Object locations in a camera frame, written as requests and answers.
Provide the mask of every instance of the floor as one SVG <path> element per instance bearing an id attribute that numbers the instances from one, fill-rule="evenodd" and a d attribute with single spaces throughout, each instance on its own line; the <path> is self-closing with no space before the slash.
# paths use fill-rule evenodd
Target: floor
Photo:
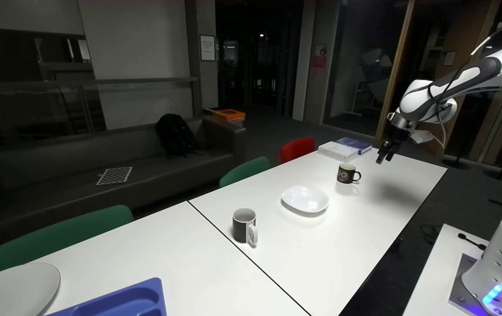
<path id="1" fill-rule="evenodd" d="M 312 134 L 317 143 L 349 134 L 377 145 L 370 136 L 333 126 L 314 126 L 286 119 L 268 106 L 256 104 L 244 110 L 247 111 L 247 157 L 265 154 L 277 162 L 279 145 L 300 134 Z M 400 154 L 447 166 L 414 143 L 403 143 Z M 402 313 L 442 222 L 482 238 L 493 234 L 502 217 L 502 206 L 491 203 L 489 198 L 502 201 L 502 178 L 491 175 L 489 168 L 470 162 L 460 168 L 449 166 L 414 219 L 405 226 L 396 243 L 381 259 L 342 313 Z"/>

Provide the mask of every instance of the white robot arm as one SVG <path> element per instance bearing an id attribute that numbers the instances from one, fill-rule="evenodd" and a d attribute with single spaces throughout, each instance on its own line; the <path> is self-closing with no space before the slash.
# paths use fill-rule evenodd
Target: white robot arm
<path id="1" fill-rule="evenodd" d="M 502 50 L 444 78 L 412 80 L 389 115 L 388 138 L 379 147 L 377 162 L 391 159 L 418 122 L 449 120 L 456 111 L 453 96 L 489 85 L 502 85 Z M 488 313 L 502 316 L 502 220 L 482 255 L 461 275 L 461 282 Z"/>

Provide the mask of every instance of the white table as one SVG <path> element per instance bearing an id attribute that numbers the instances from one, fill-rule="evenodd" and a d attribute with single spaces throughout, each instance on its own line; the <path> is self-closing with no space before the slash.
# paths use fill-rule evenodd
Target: white table
<path id="1" fill-rule="evenodd" d="M 191 199 L 230 240 L 238 206 L 258 212 L 258 247 L 237 243 L 310 313 L 339 313 L 425 201 L 446 168 L 395 155 L 375 162 L 375 148 L 351 162 L 358 183 L 337 182 L 339 161 L 310 152 Z M 281 205 L 281 192 L 309 183 L 328 194 L 328 208 L 305 217 Z"/>
<path id="2" fill-rule="evenodd" d="M 449 301 L 449 292 L 454 284 L 461 254 L 465 252 L 472 257 L 479 257 L 482 250 L 467 240 L 461 240 L 458 236 L 460 231 L 461 229 L 458 227 L 442 224 L 440 234 L 432 247 L 403 316 L 467 316 L 467 312 Z M 467 231 L 461 233 L 477 243 L 488 243 L 475 234 Z"/>
<path id="3" fill-rule="evenodd" d="M 170 316 L 305 313 L 186 201 L 40 261 L 61 273 L 47 312 L 160 277 Z"/>

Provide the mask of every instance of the blue tray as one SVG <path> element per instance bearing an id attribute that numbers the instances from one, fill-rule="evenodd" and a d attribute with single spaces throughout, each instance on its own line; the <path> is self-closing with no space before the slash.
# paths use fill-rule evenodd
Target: blue tray
<path id="1" fill-rule="evenodd" d="M 152 277 L 58 310 L 52 316 L 167 316 L 161 278 Z"/>

